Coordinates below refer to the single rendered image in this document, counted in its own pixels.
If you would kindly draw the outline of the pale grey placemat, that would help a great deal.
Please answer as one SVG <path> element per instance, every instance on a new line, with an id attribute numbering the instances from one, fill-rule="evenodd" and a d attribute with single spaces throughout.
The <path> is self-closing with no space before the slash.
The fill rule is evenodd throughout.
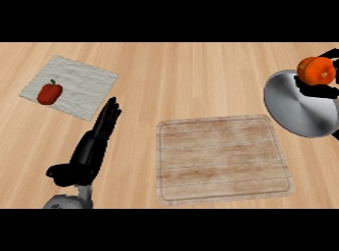
<path id="1" fill-rule="evenodd" d="M 61 56 L 54 56 L 20 96 L 36 101 L 42 87 L 55 80 L 63 93 L 51 108 L 89 121 L 117 81 L 117 74 Z"/>

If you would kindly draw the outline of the orange squash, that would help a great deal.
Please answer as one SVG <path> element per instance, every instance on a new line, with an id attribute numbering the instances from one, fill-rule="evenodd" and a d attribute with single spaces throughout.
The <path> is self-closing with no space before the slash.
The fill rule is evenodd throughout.
<path id="1" fill-rule="evenodd" d="M 298 65 L 298 75 L 308 85 L 327 85 L 336 77 L 333 62 L 326 57 L 308 57 Z"/>

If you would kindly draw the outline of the wooden cutting board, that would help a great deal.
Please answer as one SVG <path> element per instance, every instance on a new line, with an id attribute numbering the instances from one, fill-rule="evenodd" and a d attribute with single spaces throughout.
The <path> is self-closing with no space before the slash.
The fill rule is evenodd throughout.
<path id="1" fill-rule="evenodd" d="M 295 193 L 268 116 L 163 121 L 156 135 L 157 196 L 165 205 L 265 199 Z"/>

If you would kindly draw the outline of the silver round pan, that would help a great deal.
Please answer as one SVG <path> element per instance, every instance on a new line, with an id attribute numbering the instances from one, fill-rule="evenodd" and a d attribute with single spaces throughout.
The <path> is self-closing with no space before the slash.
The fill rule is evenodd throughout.
<path id="1" fill-rule="evenodd" d="M 339 101 L 305 96 L 295 70 L 273 74 L 264 87 L 265 107 L 279 125 L 304 137 L 332 135 L 339 128 Z"/>

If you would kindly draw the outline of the red bell pepper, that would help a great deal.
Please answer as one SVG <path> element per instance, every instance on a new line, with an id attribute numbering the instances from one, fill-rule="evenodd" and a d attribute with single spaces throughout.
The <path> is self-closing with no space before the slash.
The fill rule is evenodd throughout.
<path id="1" fill-rule="evenodd" d="M 52 105 L 61 96 L 63 93 L 63 85 L 57 83 L 52 79 L 49 83 L 42 87 L 41 92 L 38 94 L 36 101 L 42 105 Z"/>

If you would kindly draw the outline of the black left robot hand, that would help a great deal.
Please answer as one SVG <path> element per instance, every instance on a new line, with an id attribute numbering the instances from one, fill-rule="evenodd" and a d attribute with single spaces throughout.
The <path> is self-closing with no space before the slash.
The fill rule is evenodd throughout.
<path id="1" fill-rule="evenodd" d="M 94 182 L 101 171 L 107 142 L 120 113 L 119 103 L 111 97 L 103 107 L 95 126 L 80 139 L 70 162 L 48 168 L 46 176 L 54 179 L 58 186 L 89 185 Z"/>

